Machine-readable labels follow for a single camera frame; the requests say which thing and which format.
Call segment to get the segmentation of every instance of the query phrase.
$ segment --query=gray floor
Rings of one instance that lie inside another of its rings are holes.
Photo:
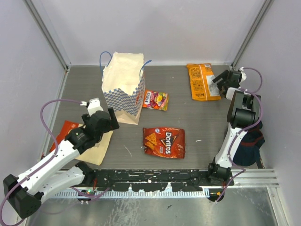
[[[213,66],[215,75],[229,67]],[[206,169],[219,151],[227,127],[226,115],[230,101],[196,101],[191,98],[186,66],[145,67],[146,89],[170,95],[168,111],[142,109],[139,125],[120,124],[114,131],[109,149],[100,166],[94,169]],[[62,98],[88,101],[99,97],[106,106],[101,90],[99,67],[72,67]],[[85,108],[73,103],[61,103],[53,132],[57,135],[64,120],[81,123]],[[165,159],[144,154],[142,128],[176,127],[185,129],[185,159]],[[64,168],[69,169],[76,161]]]
[[[266,188],[231,188],[223,201],[207,198],[49,199],[27,226],[276,226]]]

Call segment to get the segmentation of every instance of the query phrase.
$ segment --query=red chip bag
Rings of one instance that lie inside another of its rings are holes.
[[[173,159],[185,157],[185,131],[176,128],[143,128],[144,153]]]
[[[65,120],[65,123],[62,127],[60,134],[56,137],[57,143],[60,144],[62,142],[62,140],[65,139],[65,136],[70,132],[71,129],[77,128],[79,126],[81,126],[81,125],[79,125],[78,123]],[[49,151],[52,152],[53,150],[55,150],[54,143],[52,144]]]

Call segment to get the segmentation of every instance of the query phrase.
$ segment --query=small candy bag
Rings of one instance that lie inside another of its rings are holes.
[[[146,90],[144,93],[144,108],[167,111],[169,95],[167,93],[159,93]]]

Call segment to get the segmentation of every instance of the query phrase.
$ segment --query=white paper bag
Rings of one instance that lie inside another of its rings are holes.
[[[103,94],[118,122],[138,124],[145,92],[143,68],[149,62],[143,64],[141,53],[115,52],[103,70]]]

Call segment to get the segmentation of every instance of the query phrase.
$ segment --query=white wall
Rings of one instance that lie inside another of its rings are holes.
[[[276,170],[287,210],[295,225],[301,221],[301,1],[274,1],[238,66],[262,72],[264,106],[263,157]],[[247,74],[246,88],[258,87]]]
[[[56,97],[64,71],[23,1],[0,1],[0,32],[2,180],[36,163],[45,137],[40,108]],[[46,121],[51,111],[46,109]],[[16,222],[8,203],[2,215],[6,223]]]
[[[264,0],[33,2],[44,5],[73,65],[97,65],[105,50],[185,65],[232,62]]]

